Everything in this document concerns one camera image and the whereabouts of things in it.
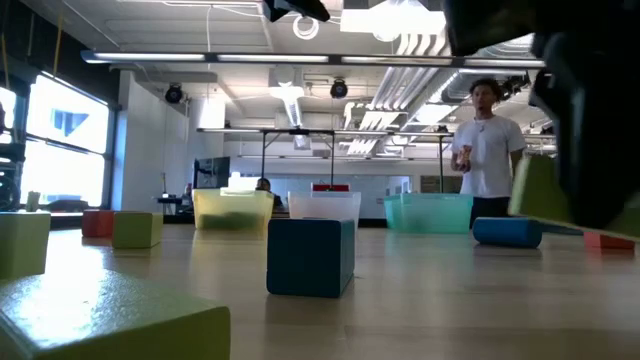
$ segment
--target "dark blue foam block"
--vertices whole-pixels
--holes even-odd
[[[340,297],[353,277],[353,220],[269,222],[267,290],[277,295]]]
[[[542,226],[526,218],[478,218],[473,236],[481,244],[537,248],[542,241]]]

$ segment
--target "plastic container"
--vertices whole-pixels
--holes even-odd
[[[400,194],[384,199],[390,229],[417,234],[467,234],[473,197],[460,194]]]
[[[273,194],[266,191],[194,189],[196,229],[227,230],[266,236]]]
[[[352,219],[358,228],[359,192],[289,192],[289,215],[292,219]]]

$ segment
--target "green block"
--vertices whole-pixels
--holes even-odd
[[[613,237],[640,242],[640,207],[630,203],[604,229],[577,226],[571,219],[569,203],[558,185],[553,159],[546,156],[531,156],[518,165],[509,204],[512,215],[555,225],[571,227],[587,232],[597,232]]]
[[[0,359],[228,360],[229,309],[108,270],[0,282]]]
[[[113,218],[113,247],[144,249],[162,240],[163,215],[143,212],[117,212]]]
[[[50,227],[49,213],[0,213],[0,279],[44,273]]]

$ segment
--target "red block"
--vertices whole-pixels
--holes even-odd
[[[110,237],[113,234],[113,211],[85,210],[82,214],[82,236]]]
[[[630,240],[619,239],[597,233],[584,233],[584,243],[590,248],[600,249],[635,249],[636,243]]]

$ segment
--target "blue cylinder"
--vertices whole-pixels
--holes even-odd
[[[535,249],[542,241],[542,227],[526,218],[478,218],[473,236],[480,244]]]

